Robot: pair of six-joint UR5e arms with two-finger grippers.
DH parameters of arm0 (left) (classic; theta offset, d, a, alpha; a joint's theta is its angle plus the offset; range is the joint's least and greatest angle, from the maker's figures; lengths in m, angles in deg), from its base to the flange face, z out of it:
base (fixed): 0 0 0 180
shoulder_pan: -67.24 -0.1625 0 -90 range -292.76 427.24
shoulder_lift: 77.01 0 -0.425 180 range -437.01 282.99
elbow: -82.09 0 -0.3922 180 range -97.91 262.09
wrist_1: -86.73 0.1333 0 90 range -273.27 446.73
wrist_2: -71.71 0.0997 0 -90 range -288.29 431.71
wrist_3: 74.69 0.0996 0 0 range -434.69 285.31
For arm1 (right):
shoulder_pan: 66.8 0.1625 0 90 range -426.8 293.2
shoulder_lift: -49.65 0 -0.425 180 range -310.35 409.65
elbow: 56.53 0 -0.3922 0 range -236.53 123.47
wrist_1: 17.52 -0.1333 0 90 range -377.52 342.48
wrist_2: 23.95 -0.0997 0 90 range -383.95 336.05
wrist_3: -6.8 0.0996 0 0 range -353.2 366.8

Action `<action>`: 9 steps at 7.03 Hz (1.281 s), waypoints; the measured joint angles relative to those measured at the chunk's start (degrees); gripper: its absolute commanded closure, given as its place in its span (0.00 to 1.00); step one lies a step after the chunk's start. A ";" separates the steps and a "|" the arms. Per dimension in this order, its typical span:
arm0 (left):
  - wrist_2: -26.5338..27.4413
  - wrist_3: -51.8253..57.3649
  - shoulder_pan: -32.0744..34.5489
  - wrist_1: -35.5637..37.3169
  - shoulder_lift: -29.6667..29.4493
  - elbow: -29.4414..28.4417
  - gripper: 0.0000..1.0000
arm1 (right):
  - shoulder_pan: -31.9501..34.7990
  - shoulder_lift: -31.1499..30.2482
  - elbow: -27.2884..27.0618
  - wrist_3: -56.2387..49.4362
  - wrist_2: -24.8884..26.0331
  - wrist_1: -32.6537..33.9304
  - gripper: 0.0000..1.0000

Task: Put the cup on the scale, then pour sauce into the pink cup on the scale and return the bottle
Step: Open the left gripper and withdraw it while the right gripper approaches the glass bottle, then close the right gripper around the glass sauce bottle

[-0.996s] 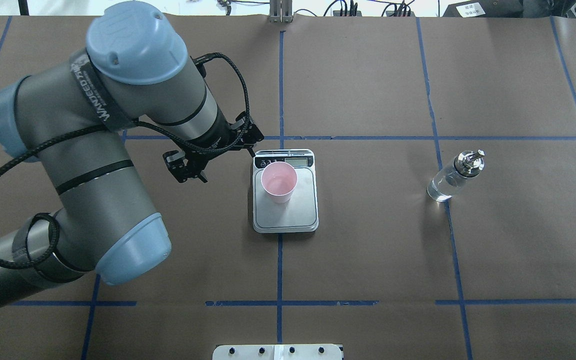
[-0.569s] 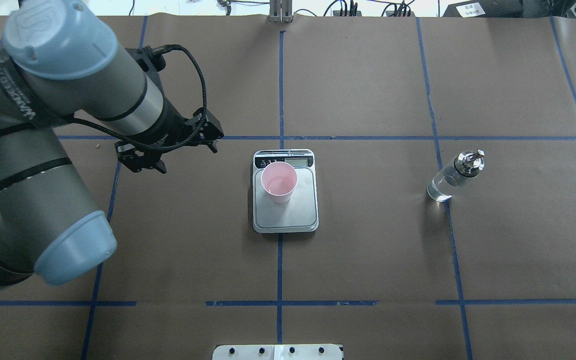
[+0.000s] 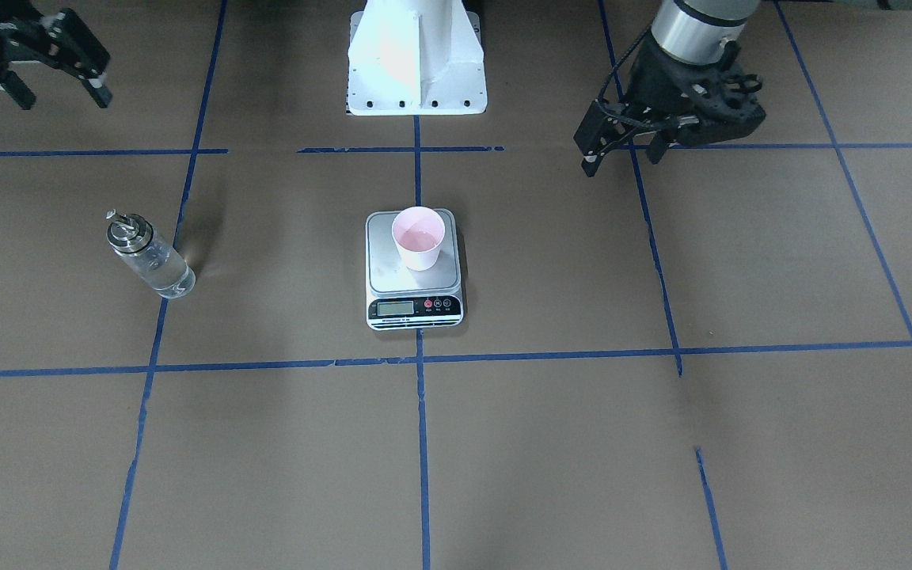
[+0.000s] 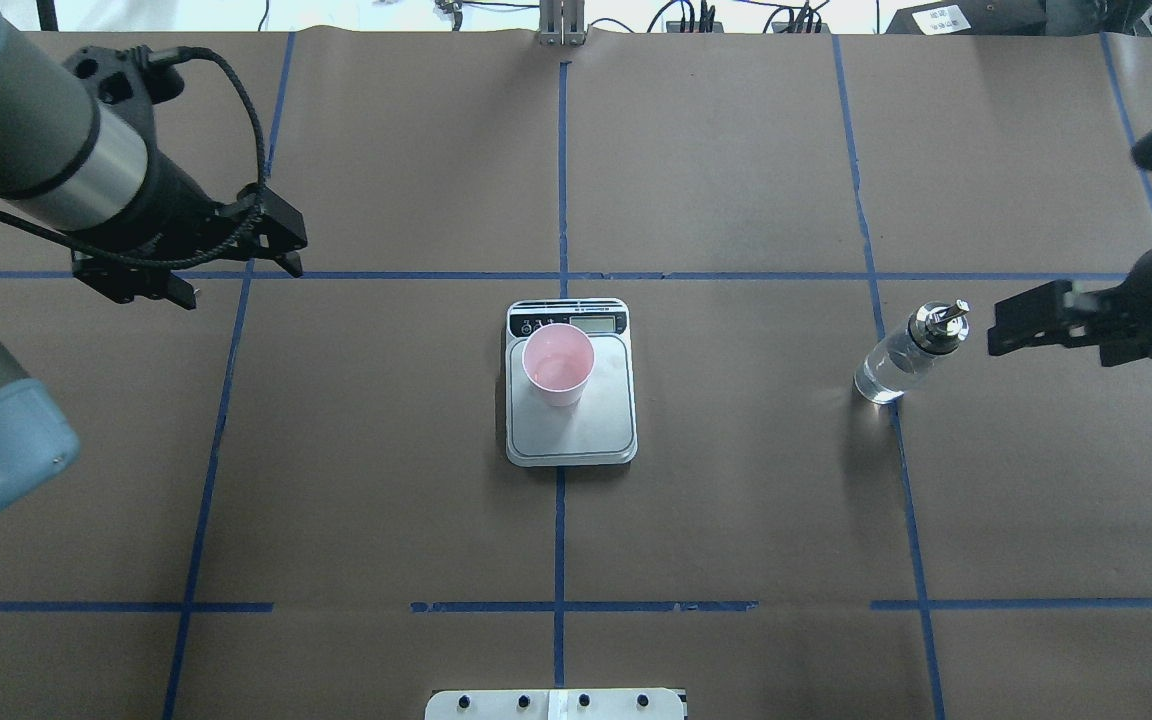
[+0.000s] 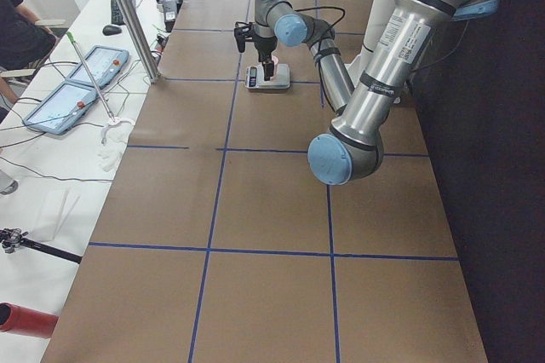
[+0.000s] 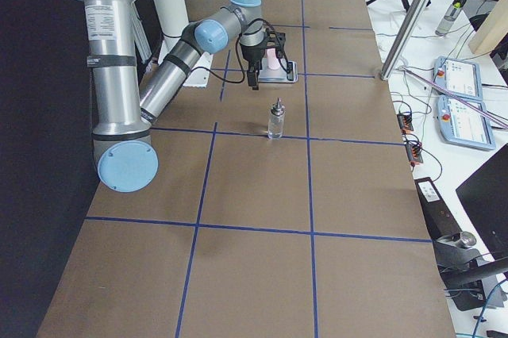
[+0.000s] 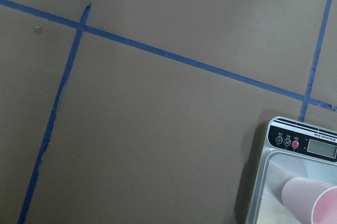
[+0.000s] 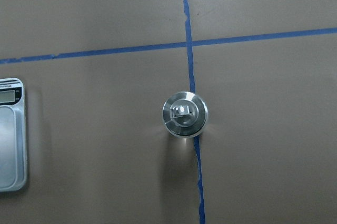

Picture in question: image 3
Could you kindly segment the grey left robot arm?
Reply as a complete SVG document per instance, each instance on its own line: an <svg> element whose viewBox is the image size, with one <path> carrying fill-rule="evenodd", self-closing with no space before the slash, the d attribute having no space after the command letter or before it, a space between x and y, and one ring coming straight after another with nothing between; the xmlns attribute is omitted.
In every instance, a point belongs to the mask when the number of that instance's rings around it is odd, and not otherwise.
<svg viewBox="0 0 912 570"><path fill-rule="evenodd" d="M573 135L593 177L608 153L638 136L651 137L651 163L673 146L706 146L742 139L765 119L762 80L739 65L739 36L755 1L663 1L634 40L636 54L622 97L601 88Z"/></svg>

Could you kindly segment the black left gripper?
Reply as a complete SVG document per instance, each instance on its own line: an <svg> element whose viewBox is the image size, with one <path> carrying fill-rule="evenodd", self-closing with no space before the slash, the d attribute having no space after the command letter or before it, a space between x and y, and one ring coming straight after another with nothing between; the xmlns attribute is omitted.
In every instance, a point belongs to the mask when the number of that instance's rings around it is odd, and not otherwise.
<svg viewBox="0 0 912 570"><path fill-rule="evenodd" d="M758 101L762 80L744 72L739 51L739 42L725 42L720 61L698 66L674 60L652 37L641 42L623 102L631 118L659 126L645 149L648 162L658 165L674 143L704 146L742 139L764 122ZM573 133L586 177L596 176L606 155L631 137L629 125L591 101Z"/></svg>

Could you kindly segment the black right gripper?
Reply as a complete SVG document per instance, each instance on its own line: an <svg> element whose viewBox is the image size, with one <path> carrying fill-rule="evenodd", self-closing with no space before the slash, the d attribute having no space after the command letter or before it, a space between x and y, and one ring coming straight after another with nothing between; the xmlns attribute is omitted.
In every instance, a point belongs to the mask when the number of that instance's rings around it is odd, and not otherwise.
<svg viewBox="0 0 912 570"><path fill-rule="evenodd" d="M112 93L105 85L111 54L72 9L41 12L35 6L0 6L0 67L28 61L76 77L98 108L111 104ZM32 109L36 103L28 84L11 69L0 70L0 90L18 108Z"/></svg>

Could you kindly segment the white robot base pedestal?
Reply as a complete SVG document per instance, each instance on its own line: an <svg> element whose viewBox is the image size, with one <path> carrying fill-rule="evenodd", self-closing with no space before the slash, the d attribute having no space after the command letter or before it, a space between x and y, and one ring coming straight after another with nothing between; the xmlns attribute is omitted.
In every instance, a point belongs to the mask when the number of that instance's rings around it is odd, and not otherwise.
<svg viewBox="0 0 912 570"><path fill-rule="evenodd" d="M486 112L481 19L463 1L368 1L351 15L348 39L353 116Z"/></svg>

